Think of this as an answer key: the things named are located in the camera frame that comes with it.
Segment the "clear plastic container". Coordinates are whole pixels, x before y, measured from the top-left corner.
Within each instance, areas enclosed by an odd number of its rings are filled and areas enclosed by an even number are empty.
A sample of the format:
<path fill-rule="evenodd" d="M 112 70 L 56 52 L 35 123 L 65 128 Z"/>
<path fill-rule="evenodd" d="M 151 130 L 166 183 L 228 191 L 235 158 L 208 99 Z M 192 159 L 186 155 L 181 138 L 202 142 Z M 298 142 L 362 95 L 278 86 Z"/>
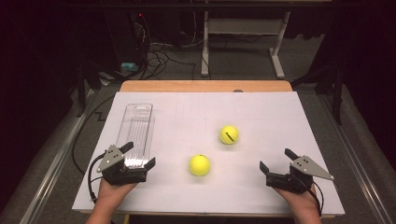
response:
<path fill-rule="evenodd" d="M 116 146 L 134 143 L 123 153 L 128 168 L 141 168 L 149 161 L 154 121 L 153 104 L 129 104 L 125 107 Z"/>

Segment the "black metal stand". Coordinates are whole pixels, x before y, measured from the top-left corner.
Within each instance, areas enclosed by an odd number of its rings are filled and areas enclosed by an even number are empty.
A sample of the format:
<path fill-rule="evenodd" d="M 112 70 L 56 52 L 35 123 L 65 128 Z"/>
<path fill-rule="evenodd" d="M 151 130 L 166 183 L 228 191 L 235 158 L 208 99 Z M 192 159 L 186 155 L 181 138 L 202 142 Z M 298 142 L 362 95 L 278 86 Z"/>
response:
<path fill-rule="evenodd" d="M 80 118 L 86 108 L 86 84 L 92 90 L 100 90 L 102 83 L 99 78 L 98 66 L 92 61 L 85 61 L 77 68 L 78 114 Z"/>
<path fill-rule="evenodd" d="M 293 80 L 290 85 L 295 88 L 303 83 L 316 83 L 317 94 L 332 94 L 332 115 L 338 125 L 341 121 L 341 103 L 343 74 L 338 65 L 327 64 L 308 72 L 305 76 Z"/>

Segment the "yellow tennis ball black print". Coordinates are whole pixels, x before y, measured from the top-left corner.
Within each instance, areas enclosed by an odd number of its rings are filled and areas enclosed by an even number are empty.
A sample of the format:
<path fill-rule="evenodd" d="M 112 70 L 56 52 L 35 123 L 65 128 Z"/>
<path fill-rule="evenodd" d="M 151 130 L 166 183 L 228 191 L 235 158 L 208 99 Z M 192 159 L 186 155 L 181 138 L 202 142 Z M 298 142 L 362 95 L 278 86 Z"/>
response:
<path fill-rule="evenodd" d="M 232 145 L 239 138 L 238 129 L 233 125 L 223 126 L 219 133 L 219 139 L 223 144 Z"/>

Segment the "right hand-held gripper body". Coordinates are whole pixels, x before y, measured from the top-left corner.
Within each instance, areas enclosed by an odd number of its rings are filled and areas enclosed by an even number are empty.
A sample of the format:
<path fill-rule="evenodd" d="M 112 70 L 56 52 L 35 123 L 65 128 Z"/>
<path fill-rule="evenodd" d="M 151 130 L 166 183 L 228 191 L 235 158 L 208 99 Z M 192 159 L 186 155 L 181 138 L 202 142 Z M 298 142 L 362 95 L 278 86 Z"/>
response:
<path fill-rule="evenodd" d="M 286 174 L 275 174 L 265 168 L 266 185 L 301 194 L 308 191 L 314 183 L 313 177 L 334 181 L 334 176 L 319 166 L 308 156 L 289 155 L 290 170 Z"/>

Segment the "plain yellow tennis ball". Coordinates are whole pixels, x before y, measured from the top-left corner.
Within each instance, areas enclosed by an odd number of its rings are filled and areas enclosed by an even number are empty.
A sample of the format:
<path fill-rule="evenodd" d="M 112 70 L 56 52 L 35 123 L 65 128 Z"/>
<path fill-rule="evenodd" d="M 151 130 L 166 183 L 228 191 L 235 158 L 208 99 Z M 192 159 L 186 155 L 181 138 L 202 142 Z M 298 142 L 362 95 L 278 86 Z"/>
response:
<path fill-rule="evenodd" d="M 205 155 L 195 155 L 190 159 L 189 170 L 196 176 L 207 175 L 210 171 L 210 161 Z"/>

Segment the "white metal stand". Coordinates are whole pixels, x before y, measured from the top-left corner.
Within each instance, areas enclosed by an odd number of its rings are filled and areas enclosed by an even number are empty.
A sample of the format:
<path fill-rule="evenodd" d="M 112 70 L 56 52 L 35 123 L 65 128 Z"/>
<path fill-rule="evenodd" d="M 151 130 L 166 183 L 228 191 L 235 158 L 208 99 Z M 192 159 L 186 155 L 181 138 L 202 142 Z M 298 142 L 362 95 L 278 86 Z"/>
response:
<path fill-rule="evenodd" d="M 213 35 L 275 35 L 276 43 L 269 48 L 269 54 L 278 79 L 284 79 L 285 74 L 278 57 L 278 52 L 289 24 L 290 12 L 286 11 L 282 19 L 255 20 L 255 19 L 210 19 L 205 13 L 204 39 L 201 59 L 201 75 L 207 77 L 209 72 L 208 40 Z"/>

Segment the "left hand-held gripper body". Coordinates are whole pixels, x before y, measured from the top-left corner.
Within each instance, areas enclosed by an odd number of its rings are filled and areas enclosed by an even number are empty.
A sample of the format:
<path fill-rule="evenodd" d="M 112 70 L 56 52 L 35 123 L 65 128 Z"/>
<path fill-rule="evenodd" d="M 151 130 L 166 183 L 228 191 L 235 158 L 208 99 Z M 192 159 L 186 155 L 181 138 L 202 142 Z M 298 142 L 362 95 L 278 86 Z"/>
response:
<path fill-rule="evenodd" d="M 147 160 L 141 150 L 130 149 L 126 153 L 120 147 L 111 145 L 100 162 L 97 173 L 112 186 L 123 186 L 145 182 L 148 171 L 144 168 Z"/>

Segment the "aluminium floor rail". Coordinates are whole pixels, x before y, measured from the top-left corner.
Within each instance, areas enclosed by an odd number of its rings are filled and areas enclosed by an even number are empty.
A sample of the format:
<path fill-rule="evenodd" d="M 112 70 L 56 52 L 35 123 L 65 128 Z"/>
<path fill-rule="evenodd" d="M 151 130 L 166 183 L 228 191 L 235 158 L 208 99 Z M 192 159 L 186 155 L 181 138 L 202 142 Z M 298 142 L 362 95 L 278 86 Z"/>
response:
<path fill-rule="evenodd" d="M 47 203 L 59 176 L 71 155 L 72 145 L 78 132 L 88 117 L 88 110 L 97 97 L 98 91 L 89 90 L 84 94 L 85 106 L 76 105 L 61 121 L 44 146 L 36 154 L 22 182 L 19 193 L 25 193 L 27 203 L 18 224 L 36 224 Z"/>
<path fill-rule="evenodd" d="M 389 211 L 386 206 L 383 204 L 383 201 L 378 194 L 378 190 L 375 187 L 374 182 L 368 176 L 366 166 L 361 163 L 361 160 L 358 157 L 358 154 L 355 151 L 355 148 L 352 146 L 351 142 L 347 137 L 347 133 L 344 130 L 344 127 L 337 123 L 336 119 L 332 114 L 332 106 L 329 102 L 329 99 L 325 95 L 318 96 L 319 101 L 324 107 L 332 125 L 334 126 L 338 137 L 340 138 L 345 154 L 346 160 L 349 163 L 349 166 L 354 174 L 357 182 L 360 185 L 361 191 L 369 204 L 375 219 L 378 224 L 396 224 L 396 221 L 393 221 L 390 217 Z"/>

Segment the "person's left hand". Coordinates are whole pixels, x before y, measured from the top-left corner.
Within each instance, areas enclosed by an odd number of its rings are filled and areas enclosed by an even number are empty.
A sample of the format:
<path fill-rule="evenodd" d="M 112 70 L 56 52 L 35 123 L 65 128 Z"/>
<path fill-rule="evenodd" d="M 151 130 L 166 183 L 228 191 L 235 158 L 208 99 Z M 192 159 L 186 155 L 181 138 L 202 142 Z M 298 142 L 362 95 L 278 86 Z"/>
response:
<path fill-rule="evenodd" d="M 101 217 L 110 217 L 134 187 L 135 184 L 112 186 L 102 179 L 99 186 L 98 198 L 92 212 Z"/>

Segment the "person's right hand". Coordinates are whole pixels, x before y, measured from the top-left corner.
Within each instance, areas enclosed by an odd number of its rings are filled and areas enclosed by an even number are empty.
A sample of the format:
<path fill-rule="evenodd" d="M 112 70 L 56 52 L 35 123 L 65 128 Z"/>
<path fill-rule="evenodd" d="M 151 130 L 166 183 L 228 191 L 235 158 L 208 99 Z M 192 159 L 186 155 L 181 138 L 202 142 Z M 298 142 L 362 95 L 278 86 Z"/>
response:
<path fill-rule="evenodd" d="M 292 193 L 289 191 L 285 191 L 283 189 L 275 189 L 276 193 L 278 193 L 288 204 L 290 211 L 293 215 L 293 219 L 295 216 L 318 216 L 318 204 L 316 201 L 316 190 L 315 187 L 311 187 L 311 192 L 306 191 L 301 194 Z"/>

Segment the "black computer tower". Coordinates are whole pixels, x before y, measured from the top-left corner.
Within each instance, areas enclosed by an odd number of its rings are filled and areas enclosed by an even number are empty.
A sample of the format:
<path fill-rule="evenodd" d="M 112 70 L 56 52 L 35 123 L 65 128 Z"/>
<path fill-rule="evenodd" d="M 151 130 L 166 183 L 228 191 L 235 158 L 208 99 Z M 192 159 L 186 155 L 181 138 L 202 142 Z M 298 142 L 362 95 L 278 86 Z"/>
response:
<path fill-rule="evenodd" d="M 141 67 L 145 48 L 136 35 L 132 15 L 127 11 L 110 11 L 105 15 L 119 64 Z"/>

